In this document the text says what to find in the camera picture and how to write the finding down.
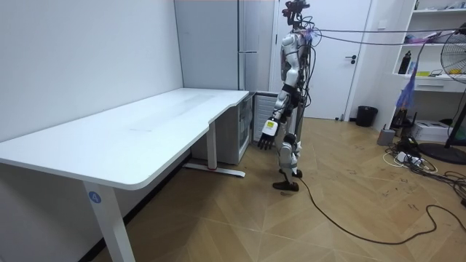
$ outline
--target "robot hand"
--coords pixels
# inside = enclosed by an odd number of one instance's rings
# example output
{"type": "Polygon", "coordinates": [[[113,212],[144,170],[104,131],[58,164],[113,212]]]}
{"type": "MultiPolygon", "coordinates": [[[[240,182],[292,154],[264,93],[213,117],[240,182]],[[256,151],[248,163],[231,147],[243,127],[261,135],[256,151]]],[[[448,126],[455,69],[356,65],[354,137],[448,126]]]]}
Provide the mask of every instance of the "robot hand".
{"type": "Polygon", "coordinates": [[[272,149],[272,144],[277,136],[279,127],[280,122],[274,117],[270,117],[269,120],[265,122],[264,128],[262,129],[262,136],[257,146],[264,150],[272,149]]]}

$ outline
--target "trash can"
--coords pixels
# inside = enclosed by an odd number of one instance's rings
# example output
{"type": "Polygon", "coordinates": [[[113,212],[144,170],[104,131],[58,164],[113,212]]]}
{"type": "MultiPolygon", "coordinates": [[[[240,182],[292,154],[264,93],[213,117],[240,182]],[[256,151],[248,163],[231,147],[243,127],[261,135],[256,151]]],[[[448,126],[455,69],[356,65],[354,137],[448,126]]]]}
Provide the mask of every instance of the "trash can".
{"type": "Polygon", "coordinates": [[[379,110],[371,106],[358,106],[356,124],[360,127],[370,127],[376,118],[377,112],[379,110]]]}

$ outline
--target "white box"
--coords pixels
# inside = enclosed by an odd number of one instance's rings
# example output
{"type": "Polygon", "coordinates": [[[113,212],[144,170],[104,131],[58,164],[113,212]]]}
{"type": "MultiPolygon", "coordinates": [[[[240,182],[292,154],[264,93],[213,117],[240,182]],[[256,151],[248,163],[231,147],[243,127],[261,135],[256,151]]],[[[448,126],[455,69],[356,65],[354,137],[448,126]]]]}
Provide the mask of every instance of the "white box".
{"type": "Polygon", "coordinates": [[[449,126],[438,121],[416,120],[411,130],[414,139],[430,142],[446,142],[449,126]]]}

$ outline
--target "blue label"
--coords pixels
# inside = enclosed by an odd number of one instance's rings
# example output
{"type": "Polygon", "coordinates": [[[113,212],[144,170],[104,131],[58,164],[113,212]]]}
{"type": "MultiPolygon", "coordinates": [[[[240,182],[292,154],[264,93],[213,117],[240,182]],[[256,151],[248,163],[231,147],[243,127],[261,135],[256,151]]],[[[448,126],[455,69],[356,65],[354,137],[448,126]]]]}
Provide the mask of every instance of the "blue label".
{"type": "Polygon", "coordinates": [[[94,191],[89,192],[89,198],[94,202],[94,203],[100,203],[102,202],[102,199],[100,198],[99,194],[95,193],[94,191]]]}

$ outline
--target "power strip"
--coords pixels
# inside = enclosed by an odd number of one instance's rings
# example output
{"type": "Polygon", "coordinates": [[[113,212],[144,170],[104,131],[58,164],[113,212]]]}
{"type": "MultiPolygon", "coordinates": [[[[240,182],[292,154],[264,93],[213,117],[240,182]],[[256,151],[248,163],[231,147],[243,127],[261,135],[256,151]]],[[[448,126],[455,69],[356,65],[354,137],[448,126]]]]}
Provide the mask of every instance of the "power strip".
{"type": "Polygon", "coordinates": [[[422,164],[421,158],[406,154],[405,152],[398,153],[398,155],[396,156],[396,159],[400,163],[410,162],[412,164],[415,164],[416,166],[419,166],[422,164]]]}

